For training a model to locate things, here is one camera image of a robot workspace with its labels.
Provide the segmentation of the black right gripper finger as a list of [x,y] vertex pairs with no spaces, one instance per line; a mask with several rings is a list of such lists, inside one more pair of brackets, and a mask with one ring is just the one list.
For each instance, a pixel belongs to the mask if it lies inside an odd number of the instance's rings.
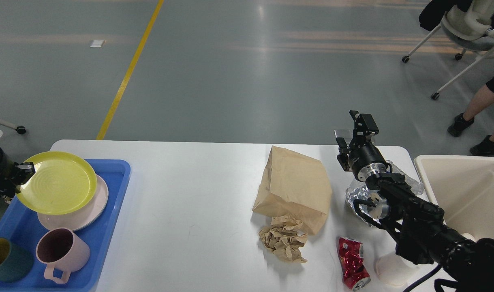
[[345,172],[351,172],[352,168],[349,164],[351,148],[344,138],[336,138],[336,142],[339,147],[339,154],[336,156],[336,159]]
[[371,114],[362,114],[355,110],[349,111],[354,121],[353,138],[350,147],[363,147],[373,144],[375,135],[379,134],[379,128]]

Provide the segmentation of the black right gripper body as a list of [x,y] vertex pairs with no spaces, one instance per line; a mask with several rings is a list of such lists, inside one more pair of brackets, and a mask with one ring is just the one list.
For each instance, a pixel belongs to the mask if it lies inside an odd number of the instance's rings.
[[372,143],[360,147],[349,146],[344,155],[344,171],[352,172],[359,182],[365,182],[372,175],[388,170],[387,161]]

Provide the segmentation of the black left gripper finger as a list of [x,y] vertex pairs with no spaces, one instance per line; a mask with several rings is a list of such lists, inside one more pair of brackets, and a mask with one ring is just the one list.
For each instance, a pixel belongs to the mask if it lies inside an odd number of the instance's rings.
[[11,203],[12,200],[15,198],[15,195],[19,192],[20,187],[18,185],[12,185],[0,190],[0,196],[6,203]]
[[14,185],[24,185],[36,173],[32,161],[15,164],[12,169],[12,183]]

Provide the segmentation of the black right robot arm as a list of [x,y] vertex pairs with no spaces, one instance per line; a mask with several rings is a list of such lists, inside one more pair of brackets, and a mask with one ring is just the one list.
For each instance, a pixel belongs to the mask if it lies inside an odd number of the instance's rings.
[[403,174],[395,173],[373,144],[379,133],[370,114],[351,110],[353,138],[349,144],[336,137],[337,160],[356,181],[364,183],[371,196],[353,199],[354,211],[367,224],[387,231],[395,240],[396,254],[412,264],[434,264],[436,268],[411,284],[411,291],[445,270],[452,279],[436,279],[434,290],[445,287],[457,292],[494,292],[494,240],[476,242],[444,224],[444,210],[416,196]]

